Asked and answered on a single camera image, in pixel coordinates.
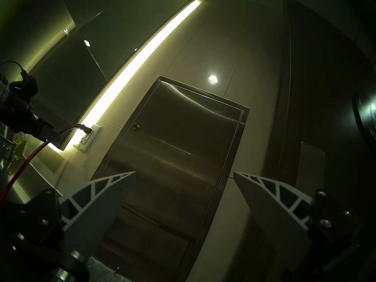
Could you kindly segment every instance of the screw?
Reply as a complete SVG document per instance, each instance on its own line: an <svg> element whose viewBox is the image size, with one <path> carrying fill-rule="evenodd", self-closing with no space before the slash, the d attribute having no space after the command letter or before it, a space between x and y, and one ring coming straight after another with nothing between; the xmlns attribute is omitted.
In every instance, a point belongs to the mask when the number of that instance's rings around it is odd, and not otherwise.
<svg viewBox="0 0 376 282"><path fill-rule="evenodd" d="M345 216L347 216L347 217L352 217L351 212L348 211L348 210L345 210L345 211L343 212L343 214L344 214Z"/></svg>
<svg viewBox="0 0 376 282"><path fill-rule="evenodd" d="M330 228L332 226L332 223L327 219L321 219L320 224L325 228Z"/></svg>
<svg viewBox="0 0 376 282"><path fill-rule="evenodd" d="M17 237L22 241L25 240L25 237L20 232L17 234Z"/></svg>
<svg viewBox="0 0 376 282"><path fill-rule="evenodd" d="M76 250L73 250L73 251L71 252L71 256L72 256L73 258L75 258L75 259L81 261L81 262L84 261L84 257L83 257L79 252L77 252Z"/></svg>

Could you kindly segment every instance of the beige wall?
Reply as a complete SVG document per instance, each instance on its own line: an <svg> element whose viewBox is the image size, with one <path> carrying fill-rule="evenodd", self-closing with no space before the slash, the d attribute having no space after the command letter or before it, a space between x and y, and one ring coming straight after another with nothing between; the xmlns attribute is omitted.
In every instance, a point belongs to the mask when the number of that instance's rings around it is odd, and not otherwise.
<svg viewBox="0 0 376 282"><path fill-rule="evenodd" d="M204 0L120 92L98 121L102 129L86 153L75 148L57 153L47 147L32 161L33 167L61 194L89 181L154 80L165 75L250 107L232 169L261 174L278 92L282 37L280 11L246 0ZM212 74L218 78L216 86L208 84ZM39 143L29 139L25 154ZM229 178L187 281L226 280L249 218Z"/></svg>

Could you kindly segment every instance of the metal bolt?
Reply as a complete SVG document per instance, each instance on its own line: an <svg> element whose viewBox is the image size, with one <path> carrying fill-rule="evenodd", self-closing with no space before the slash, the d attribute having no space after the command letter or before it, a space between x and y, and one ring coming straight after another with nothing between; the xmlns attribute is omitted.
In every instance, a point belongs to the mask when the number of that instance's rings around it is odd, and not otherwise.
<svg viewBox="0 0 376 282"><path fill-rule="evenodd" d="M20 232L17 234L17 237L22 241L25 240L25 237Z"/></svg>
<svg viewBox="0 0 376 282"><path fill-rule="evenodd" d="M347 216L347 217L352 217L351 212L348 211L348 210L345 210L345 211L343 212L343 214L344 214L345 216Z"/></svg>
<svg viewBox="0 0 376 282"><path fill-rule="evenodd" d="M68 277L70 276L69 273L61 268L58 268L55 276L59 278L61 281L68 281Z"/></svg>
<svg viewBox="0 0 376 282"><path fill-rule="evenodd" d="M330 228L332 226L332 223L327 219L321 219L320 224L325 228Z"/></svg>
<svg viewBox="0 0 376 282"><path fill-rule="evenodd" d="M75 258L76 260L79 260L79 261L81 261L81 262L84 261L84 256L81 255L81 254L80 254L79 252L77 252L76 250L73 250L73 251L71 252L71 256L72 256L73 258Z"/></svg>

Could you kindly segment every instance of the black cable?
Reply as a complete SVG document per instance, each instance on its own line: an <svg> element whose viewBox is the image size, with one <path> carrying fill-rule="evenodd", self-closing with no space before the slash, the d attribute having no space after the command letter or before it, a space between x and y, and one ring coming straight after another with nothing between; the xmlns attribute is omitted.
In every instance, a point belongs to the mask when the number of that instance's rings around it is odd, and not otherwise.
<svg viewBox="0 0 376 282"><path fill-rule="evenodd" d="M0 67L4 64L8 64L10 62L14 62L15 64L18 64L18 66L21 68L21 71L23 71L23 68L21 67L21 65L17 62L17 61L6 61L6 62L3 62L2 64L0 64Z"/></svg>
<svg viewBox="0 0 376 282"><path fill-rule="evenodd" d="M86 127L83 124L76 124L76 125L72 125L68 129L66 129L63 132L61 132L60 134L63 134L64 132L67 132L67 131L69 131L71 129L74 129L74 128L79 128L79 129L82 129L82 130L84 130L84 129L86 130L88 127ZM50 143L49 140L47 140L44 143L42 143L36 150L33 151L33 153L26 159L26 161L24 161L24 163L22 164L22 166L18 169L18 171L14 174L13 178L9 181L8 185L5 187L3 193L0 195L0 205L4 201L4 199L7 196L9 190L13 186L14 182L16 182L16 180L18 179L18 177L20 176L20 174L25 170L26 166L49 143Z"/></svg>

